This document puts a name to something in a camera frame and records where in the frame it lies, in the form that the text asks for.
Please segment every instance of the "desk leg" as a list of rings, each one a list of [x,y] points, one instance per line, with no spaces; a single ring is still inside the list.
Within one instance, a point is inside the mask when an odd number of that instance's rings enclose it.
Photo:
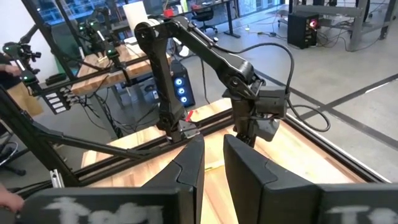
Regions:
[[[228,17],[228,27],[229,27],[229,31],[225,31],[224,34],[233,36],[233,37],[235,37],[235,38],[241,38],[240,35],[234,34],[234,29],[233,29],[233,27],[232,27],[231,1],[227,1],[227,2],[225,3],[225,6],[226,6],[227,17]]]
[[[120,94],[118,92],[118,89],[116,88],[116,86],[112,86],[111,87],[112,93],[116,99],[116,101],[118,102],[118,105],[120,106],[121,109],[124,108],[123,102],[122,102],[122,98],[120,97]]]
[[[97,112],[99,118],[101,119],[103,127],[111,136],[111,139],[112,140],[119,139],[118,134],[116,133],[116,131],[113,128],[112,123],[108,119],[108,116],[106,115],[105,108],[100,103],[98,97],[96,95],[92,96],[90,98],[90,102],[91,102],[91,105],[93,106],[93,109]]]

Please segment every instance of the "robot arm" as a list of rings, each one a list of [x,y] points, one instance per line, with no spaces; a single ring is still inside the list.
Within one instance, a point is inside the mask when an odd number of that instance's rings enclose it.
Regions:
[[[283,119],[286,114],[289,95],[285,88],[266,86],[248,61],[217,46],[216,41],[185,17],[175,17],[154,27],[142,22],[134,32],[140,48],[150,59],[158,87],[159,129],[173,129],[182,115],[165,55],[167,40],[177,38],[211,66],[227,88],[223,96],[231,98],[237,137],[251,146],[257,135],[266,141],[272,140],[279,127],[277,119]]]

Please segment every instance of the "red light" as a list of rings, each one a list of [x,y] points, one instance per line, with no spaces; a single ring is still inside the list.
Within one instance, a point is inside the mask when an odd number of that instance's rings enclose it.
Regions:
[[[310,22],[310,27],[311,27],[312,29],[316,29],[317,26],[318,26],[318,21],[315,20],[315,19],[311,20],[311,22]]]

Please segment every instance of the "person's hand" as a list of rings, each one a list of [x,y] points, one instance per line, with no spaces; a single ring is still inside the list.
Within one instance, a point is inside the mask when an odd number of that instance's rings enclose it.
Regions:
[[[6,72],[14,75],[15,77],[21,75],[21,70],[17,66],[6,65]]]
[[[24,206],[24,199],[18,194],[8,192],[8,190],[0,184],[0,207],[6,207],[12,212],[18,212]]]

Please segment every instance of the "gray floor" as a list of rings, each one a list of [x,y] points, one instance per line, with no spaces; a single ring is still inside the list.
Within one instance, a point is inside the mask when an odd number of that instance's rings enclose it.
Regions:
[[[287,45],[285,40],[256,34],[259,31],[271,32],[272,26],[265,24],[273,21],[273,15],[265,12],[236,20],[234,21],[236,27],[234,31],[241,34],[242,37],[235,39],[220,32],[217,35],[220,40],[219,44],[231,50],[241,50],[252,44],[269,41]],[[219,27],[220,31],[226,29],[225,24]],[[281,25],[280,28],[275,25],[274,30],[282,37],[287,35],[287,28],[284,25]],[[338,34],[338,30],[329,30],[327,34],[332,37]],[[361,47],[373,43],[378,35],[379,32],[375,31],[364,36]],[[347,33],[341,36],[349,40]],[[355,53],[346,52],[344,42],[341,39],[332,48],[297,50],[288,46],[295,57],[295,73],[291,87],[322,104],[327,104],[383,78],[395,75],[398,73],[398,63],[396,62],[398,57],[397,37],[398,26],[395,22],[386,40],[379,41],[370,48]],[[280,82],[285,82],[290,62],[283,50],[276,47],[262,47],[245,52],[241,56],[250,61],[262,73]],[[188,58],[183,61],[183,64],[188,69],[191,82],[194,83],[193,91],[197,101],[196,107],[205,105],[202,77],[201,73],[198,72],[200,71],[199,59],[197,57]],[[208,99],[210,101],[220,99],[224,86],[218,81],[214,71],[208,65],[206,65],[206,81]],[[375,129],[381,134],[397,139],[398,132],[395,127],[398,123],[395,113],[398,107],[394,103],[397,86],[396,82],[388,83],[333,109]],[[106,90],[101,90],[99,94],[105,96]],[[146,102],[152,101],[150,94],[146,95],[145,98]],[[291,96],[291,100],[293,104],[321,106],[313,105],[295,94]],[[107,102],[113,116],[122,123],[130,123],[133,118],[140,118],[151,107],[151,103],[137,99],[133,107],[128,106],[122,110],[118,107],[112,94],[109,94]],[[308,110],[300,108],[298,111],[303,114]],[[327,133],[323,133],[326,138],[388,179],[394,182],[398,181],[398,145],[395,142],[390,144],[381,142],[374,136],[364,133],[363,129],[354,127],[331,113],[325,113],[332,125]],[[98,119],[92,114],[90,115],[96,123],[100,124]],[[107,132],[91,124],[83,109],[77,105],[70,111],[56,116],[46,108],[45,113],[36,117],[35,120],[48,128],[63,131],[72,136],[101,143],[110,141]],[[156,113],[152,113],[144,122],[149,122],[147,125],[151,125],[155,123],[155,120]],[[319,116],[313,116],[307,121],[319,128],[325,125],[325,122]],[[72,169],[79,169],[83,149],[64,146],[57,151],[68,158],[67,164]],[[24,177],[18,177],[3,170],[0,171],[0,181],[8,187],[24,186],[49,177],[49,173],[31,153],[24,155],[11,165],[26,169],[28,174]]]

